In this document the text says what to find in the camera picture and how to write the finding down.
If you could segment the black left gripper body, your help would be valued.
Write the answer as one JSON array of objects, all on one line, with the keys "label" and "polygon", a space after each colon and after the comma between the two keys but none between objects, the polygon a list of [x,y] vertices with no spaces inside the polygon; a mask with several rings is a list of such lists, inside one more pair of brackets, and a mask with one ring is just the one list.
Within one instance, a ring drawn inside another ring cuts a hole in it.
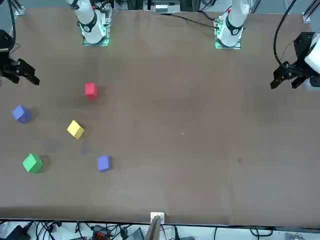
[{"label": "black left gripper body", "polygon": [[291,65],[293,75],[311,75],[315,71],[305,62],[305,57],[310,50],[314,32],[301,32],[294,40],[294,49],[297,60]]}]

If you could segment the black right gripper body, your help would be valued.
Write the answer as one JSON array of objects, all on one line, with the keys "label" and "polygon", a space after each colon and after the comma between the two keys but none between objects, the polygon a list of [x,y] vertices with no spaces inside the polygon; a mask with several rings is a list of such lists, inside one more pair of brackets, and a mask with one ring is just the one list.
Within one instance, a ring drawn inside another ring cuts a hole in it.
[{"label": "black right gripper body", "polygon": [[0,70],[19,71],[19,63],[10,57],[13,38],[3,29],[0,30]]}]

